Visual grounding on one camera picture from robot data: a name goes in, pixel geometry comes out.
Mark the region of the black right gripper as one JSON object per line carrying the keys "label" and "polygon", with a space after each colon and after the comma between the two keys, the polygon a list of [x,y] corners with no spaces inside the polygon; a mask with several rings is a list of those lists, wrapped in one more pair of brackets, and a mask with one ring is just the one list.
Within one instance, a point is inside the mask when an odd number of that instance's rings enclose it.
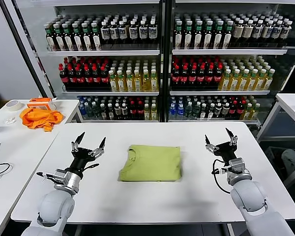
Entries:
{"label": "black right gripper", "polygon": [[234,135],[231,130],[226,128],[226,131],[230,137],[229,142],[225,142],[222,144],[219,144],[217,146],[210,143],[207,135],[205,135],[205,142],[206,142],[206,150],[213,153],[215,156],[222,157],[222,160],[224,162],[229,162],[230,160],[237,159],[235,155],[235,151],[237,150],[237,141],[238,137],[237,135]]}

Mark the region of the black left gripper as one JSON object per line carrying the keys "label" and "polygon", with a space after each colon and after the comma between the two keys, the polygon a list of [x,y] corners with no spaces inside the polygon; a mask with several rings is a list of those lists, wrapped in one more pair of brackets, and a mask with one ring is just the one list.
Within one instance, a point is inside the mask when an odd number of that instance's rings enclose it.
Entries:
{"label": "black left gripper", "polygon": [[83,176],[83,172],[87,169],[92,169],[99,166],[98,163],[87,166],[88,162],[93,162],[96,158],[100,157],[104,154],[104,147],[106,137],[103,138],[98,148],[94,150],[86,149],[83,147],[79,147],[85,132],[79,135],[74,142],[72,142],[72,152],[73,161],[70,165],[70,172],[74,173],[78,176]]}

